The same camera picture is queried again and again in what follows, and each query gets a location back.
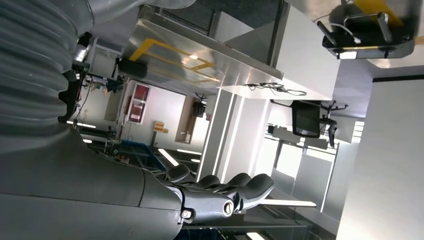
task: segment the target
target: yellow object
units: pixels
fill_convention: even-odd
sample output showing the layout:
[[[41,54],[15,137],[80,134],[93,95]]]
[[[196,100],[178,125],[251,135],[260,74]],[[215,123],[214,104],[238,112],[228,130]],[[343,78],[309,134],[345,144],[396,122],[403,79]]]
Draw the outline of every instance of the yellow object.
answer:
[[[166,43],[160,42],[160,41],[155,40],[155,39],[152,39],[152,38],[146,38],[146,40],[144,40],[144,42],[140,45],[140,47],[137,48],[137,50],[135,50],[135,52],[132,54],[132,56],[129,58],[129,60],[135,62],[135,61],[137,61],[137,59],[139,59],[144,54],[144,55],[148,55],[148,56],[150,56],[152,58],[159,59],[159,60],[161,60],[161,61],[163,61],[165,63],[172,64],[172,65],[175,65],[175,66],[178,66],[178,67],[182,67],[182,68],[188,69],[188,70],[193,71],[193,72],[195,72],[195,73],[197,73],[199,75],[202,75],[202,76],[204,76],[204,77],[206,77],[206,78],[208,78],[208,79],[210,79],[210,80],[212,80],[214,82],[219,82],[219,80],[216,77],[209,76],[209,75],[206,75],[204,73],[199,72],[199,70],[201,70],[201,69],[205,69],[205,68],[209,68],[209,67],[215,66],[214,63],[208,62],[208,61],[206,61],[206,60],[201,59],[200,57],[198,57],[196,60],[202,62],[203,64],[198,65],[198,66],[195,66],[195,67],[187,67],[187,66],[184,66],[184,64],[181,64],[180,62],[174,62],[174,61],[171,61],[171,60],[169,60],[169,59],[167,59],[165,57],[162,57],[162,56],[159,56],[157,54],[148,52],[148,50],[150,49],[150,47],[152,47],[153,45],[161,46],[163,48],[169,49],[169,50],[174,51],[176,53],[180,53],[180,54],[186,55],[187,57],[190,57],[190,58],[191,58],[191,56],[193,56],[190,53],[187,53],[187,52],[185,52],[183,50],[180,50],[178,48],[175,48],[175,47],[173,47],[171,45],[168,45]]]
[[[399,19],[398,16],[387,6],[385,0],[353,0],[353,3],[364,13],[364,14],[376,14],[386,13],[388,14],[388,25],[389,26],[403,26],[404,23]]]
[[[363,49],[378,49],[378,46],[349,46],[343,47],[344,50],[363,50]]]

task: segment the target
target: white pillar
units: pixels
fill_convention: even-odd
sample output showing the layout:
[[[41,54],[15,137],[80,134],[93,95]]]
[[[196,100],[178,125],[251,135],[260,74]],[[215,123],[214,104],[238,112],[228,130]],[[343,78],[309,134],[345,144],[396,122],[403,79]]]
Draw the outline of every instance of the white pillar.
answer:
[[[337,240],[424,236],[424,80],[386,80],[373,84]]]
[[[226,183],[239,173],[254,176],[270,101],[248,99],[220,90],[203,147],[197,180],[216,175]]]

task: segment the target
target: orange sign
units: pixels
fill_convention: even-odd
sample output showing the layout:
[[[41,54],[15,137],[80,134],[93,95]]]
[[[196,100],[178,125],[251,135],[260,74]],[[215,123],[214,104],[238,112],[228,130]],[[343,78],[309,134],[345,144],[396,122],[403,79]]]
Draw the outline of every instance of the orange sign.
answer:
[[[155,132],[163,132],[165,127],[165,123],[160,121],[155,121],[153,126],[153,131]]]

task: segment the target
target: robotic hand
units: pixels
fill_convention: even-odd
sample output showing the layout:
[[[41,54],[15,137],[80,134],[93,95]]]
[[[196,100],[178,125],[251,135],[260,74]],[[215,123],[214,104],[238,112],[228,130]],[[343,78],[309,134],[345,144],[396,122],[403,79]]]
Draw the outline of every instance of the robotic hand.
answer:
[[[178,223],[228,218],[234,212],[256,207],[274,188],[274,181],[266,174],[250,178],[246,173],[240,173],[227,184],[214,183],[217,179],[209,175],[198,183],[162,182],[181,199],[181,219]]]

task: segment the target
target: glass panel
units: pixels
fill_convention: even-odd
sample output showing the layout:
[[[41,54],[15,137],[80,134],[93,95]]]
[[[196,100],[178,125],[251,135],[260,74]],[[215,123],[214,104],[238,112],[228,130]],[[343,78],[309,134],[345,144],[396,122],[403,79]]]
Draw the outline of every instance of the glass panel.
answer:
[[[309,155],[309,156],[317,158],[317,159],[327,160],[329,162],[334,162],[334,160],[336,158],[336,155],[326,153],[326,152],[322,152],[322,151],[317,151],[317,150],[314,150],[314,149],[307,149],[306,155]]]

